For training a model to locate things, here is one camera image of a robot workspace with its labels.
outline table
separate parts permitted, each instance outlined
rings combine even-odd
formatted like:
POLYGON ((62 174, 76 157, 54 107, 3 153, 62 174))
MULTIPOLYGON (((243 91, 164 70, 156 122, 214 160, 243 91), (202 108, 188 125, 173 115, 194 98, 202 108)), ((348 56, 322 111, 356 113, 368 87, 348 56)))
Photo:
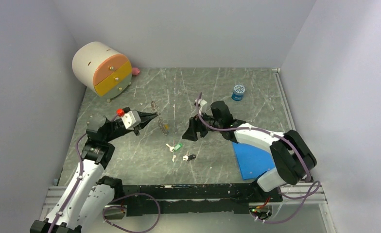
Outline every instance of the table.
POLYGON ((74 145, 85 132, 90 115, 102 113, 110 119, 116 109, 123 107, 151 112, 152 101, 169 126, 169 134, 165 136, 157 120, 153 120, 140 131, 140 136, 130 133, 113 140, 116 149, 104 175, 120 178, 123 184, 137 185, 251 182, 242 180, 232 143, 219 133, 209 132, 196 142, 181 139, 189 118, 196 114, 193 102, 201 91, 208 105, 223 100, 236 119, 271 131, 291 129, 283 93, 269 68, 143 68, 110 103, 86 90, 59 185, 67 185, 76 171, 74 145), (231 99, 236 84, 245 86, 242 101, 231 99), (175 152, 175 162, 166 143, 183 144, 175 152), (196 154, 196 159, 183 161, 187 151, 196 154))

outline red button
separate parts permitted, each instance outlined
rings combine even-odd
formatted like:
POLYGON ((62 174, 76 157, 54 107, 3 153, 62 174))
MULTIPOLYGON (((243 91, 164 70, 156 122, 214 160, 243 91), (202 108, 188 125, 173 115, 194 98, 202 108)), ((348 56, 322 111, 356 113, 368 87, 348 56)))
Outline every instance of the red button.
POLYGON ((120 109, 116 110, 116 114, 117 114, 118 116, 122 117, 123 115, 125 115, 125 112, 124 112, 123 109, 120 108, 120 109))

